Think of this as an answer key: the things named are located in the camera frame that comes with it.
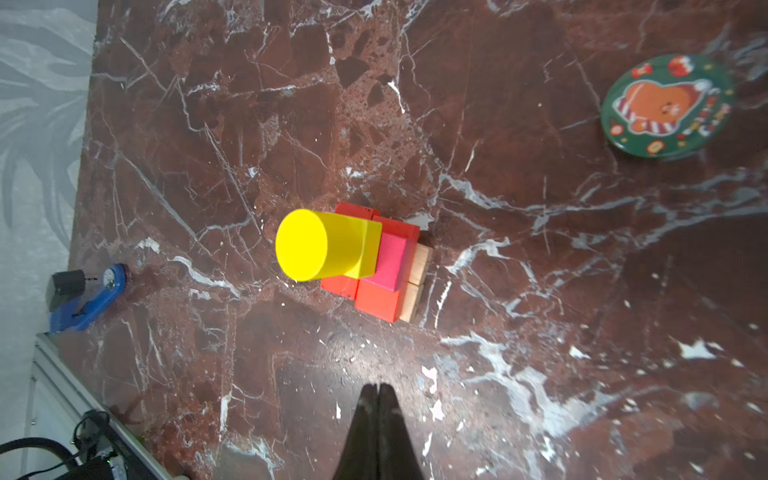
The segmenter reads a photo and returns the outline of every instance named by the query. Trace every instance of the yellow block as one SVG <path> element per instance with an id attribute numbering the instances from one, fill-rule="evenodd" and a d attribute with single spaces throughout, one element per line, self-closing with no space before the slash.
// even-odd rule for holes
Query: yellow block
<path id="1" fill-rule="evenodd" d="M 376 271 L 381 236 L 378 222 L 294 210 L 277 229 L 277 262 L 297 282 L 338 275 L 365 278 Z"/>

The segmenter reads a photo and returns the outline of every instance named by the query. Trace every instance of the marble surface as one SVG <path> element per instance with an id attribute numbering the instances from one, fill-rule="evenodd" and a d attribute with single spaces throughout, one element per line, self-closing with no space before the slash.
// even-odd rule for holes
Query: marble surface
<path id="1" fill-rule="evenodd" d="M 126 293 L 62 355 L 171 473 L 330 478 L 364 382 L 426 478 L 768 468 L 768 4 L 100 3 L 71 266 Z M 703 52 L 733 116 L 606 145 L 621 73 Z M 423 227 L 413 323 L 280 271 L 292 209 Z M 436 371 L 436 390 L 427 372 Z"/>

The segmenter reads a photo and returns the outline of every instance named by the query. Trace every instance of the wooden block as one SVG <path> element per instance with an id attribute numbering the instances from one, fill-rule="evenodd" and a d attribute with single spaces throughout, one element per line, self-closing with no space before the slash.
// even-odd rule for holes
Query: wooden block
<path id="1" fill-rule="evenodd" d="M 354 300 L 357 295 L 357 284 L 360 280 L 348 276 L 330 276 L 320 280 L 320 288 L 344 298 Z"/>
<path id="2" fill-rule="evenodd" d="M 390 292 L 373 283 L 360 281 L 357 286 L 355 308 L 385 322 L 394 323 L 402 308 L 402 297 L 399 291 Z"/>
<path id="3" fill-rule="evenodd" d="M 360 205 L 348 204 L 346 202 L 339 202 L 336 205 L 335 213 L 339 215 L 346 215 L 348 217 L 357 217 L 364 220 L 373 220 L 374 216 L 381 215 L 378 210 L 374 210 L 368 207 L 361 207 Z"/>
<path id="4" fill-rule="evenodd" d="M 410 223 L 400 222 L 392 220 L 391 218 L 384 218 L 375 216 L 373 221 L 382 224 L 382 233 L 388 233 L 390 235 L 397 235 L 407 239 L 406 251 L 402 256 L 402 264 L 409 266 L 413 261 L 413 254 L 416 250 L 416 245 L 419 242 L 419 233 L 421 230 L 417 225 L 411 225 Z M 408 274 L 410 268 L 406 267 L 400 269 L 400 273 L 397 278 L 396 289 L 401 290 L 408 282 Z"/>
<path id="5" fill-rule="evenodd" d="M 416 310 L 419 308 L 419 300 L 422 298 L 423 291 L 424 285 L 406 284 L 406 288 L 402 291 L 402 310 L 399 316 L 403 322 L 411 322 L 411 319 L 416 314 Z"/>
<path id="6" fill-rule="evenodd" d="M 413 253 L 413 261 L 408 273 L 408 283 L 421 285 L 424 283 L 424 277 L 427 274 L 429 263 L 432 261 L 432 248 L 418 243 Z"/>
<path id="7" fill-rule="evenodd" d="M 376 259 L 376 272 L 373 276 L 362 279 L 362 281 L 382 286 L 390 292 L 399 290 L 398 278 L 405 277 L 400 273 L 400 270 L 408 268 L 402 262 L 407 246 L 407 239 L 382 233 L 382 239 L 379 242 L 379 257 Z"/>

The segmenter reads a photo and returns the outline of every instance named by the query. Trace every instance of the bear illustration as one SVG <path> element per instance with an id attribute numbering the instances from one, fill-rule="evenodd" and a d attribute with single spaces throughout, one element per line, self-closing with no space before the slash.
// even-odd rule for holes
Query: bear illustration
<path id="1" fill-rule="evenodd" d="M 614 102 L 614 109 L 635 134 L 664 136 L 677 130 L 677 122 L 688 115 L 711 86 L 708 80 L 667 86 L 636 81 Z"/>

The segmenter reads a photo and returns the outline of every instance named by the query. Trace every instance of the stacked blocks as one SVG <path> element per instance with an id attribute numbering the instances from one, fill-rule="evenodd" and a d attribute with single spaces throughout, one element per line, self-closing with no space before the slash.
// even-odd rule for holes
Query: stacked blocks
<path id="1" fill-rule="evenodd" d="M 334 214 L 295 210 L 277 231 L 283 271 L 355 301 L 386 322 L 409 322 L 421 296 L 432 249 L 419 245 L 419 227 L 378 210 L 340 203 Z"/>
<path id="2" fill-rule="evenodd" d="M 286 215 L 275 237 L 277 262 L 297 282 L 376 272 L 382 224 L 348 215 L 298 209 Z"/>
<path id="3" fill-rule="evenodd" d="M 374 210 L 368 207 L 361 207 L 360 205 L 345 204 L 340 202 L 336 205 L 335 212 L 339 215 L 347 215 L 349 217 L 362 218 L 363 220 L 371 220 L 374 216 L 381 214 L 378 210 Z M 357 295 L 357 283 L 359 280 L 356 278 L 349 278 L 348 276 L 331 276 L 320 280 L 320 287 L 323 290 L 328 290 L 336 295 L 343 296 L 350 300 L 354 300 Z"/>
<path id="4" fill-rule="evenodd" d="M 383 286 L 381 284 L 382 279 L 379 279 L 379 281 L 374 280 L 376 274 L 371 278 L 361 280 L 357 287 L 355 308 L 386 322 L 394 323 L 402 312 L 402 303 L 405 299 L 403 288 L 407 283 L 406 279 L 409 275 L 416 242 L 419 241 L 419 227 L 384 217 L 374 217 L 373 221 L 382 224 L 382 239 L 384 234 L 402 239 L 402 254 L 398 261 L 396 258 L 386 258 L 381 255 L 381 253 L 391 254 L 392 252 L 382 252 L 379 250 L 376 273 L 379 273 L 379 265 L 382 265 L 385 272 L 392 272 L 396 268 L 394 280 L 387 283 L 388 286 L 393 286 L 394 288 L 391 289 Z"/>

